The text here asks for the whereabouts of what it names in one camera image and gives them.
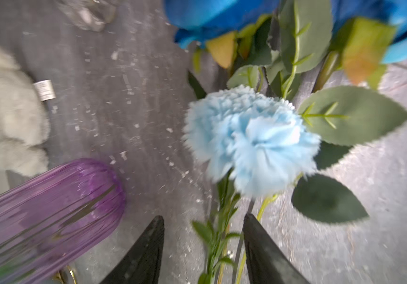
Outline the light blue carnation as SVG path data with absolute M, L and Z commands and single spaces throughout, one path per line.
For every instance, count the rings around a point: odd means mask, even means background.
M 184 121 L 183 144 L 217 187 L 211 219 L 192 221 L 207 249 L 199 283 L 210 284 L 222 265 L 234 265 L 226 248 L 240 237 L 229 230 L 240 199 L 272 197 L 314 174 L 321 138 L 307 130 L 292 103 L 243 85 L 191 102 Z

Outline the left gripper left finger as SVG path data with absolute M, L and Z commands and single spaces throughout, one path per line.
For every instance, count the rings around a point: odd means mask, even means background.
M 164 218 L 158 215 L 101 284 L 157 284 L 162 265 L 164 233 Z

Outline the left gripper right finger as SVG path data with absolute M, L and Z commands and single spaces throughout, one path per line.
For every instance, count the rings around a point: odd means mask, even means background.
M 253 214 L 243 224 L 246 266 L 251 284 L 309 284 Z

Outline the blue rose low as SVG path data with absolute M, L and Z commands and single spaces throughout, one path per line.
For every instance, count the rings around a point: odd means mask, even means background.
M 332 1 L 333 38 L 313 91 L 336 70 L 377 89 L 387 66 L 407 60 L 407 1 Z

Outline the blue rose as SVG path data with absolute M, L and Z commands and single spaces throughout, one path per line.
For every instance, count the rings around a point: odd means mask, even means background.
M 331 1 L 165 1 L 181 48 L 198 43 L 228 72 L 228 88 L 257 91 L 267 83 L 274 96 L 290 99 L 301 74 L 322 60 L 333 35 Z

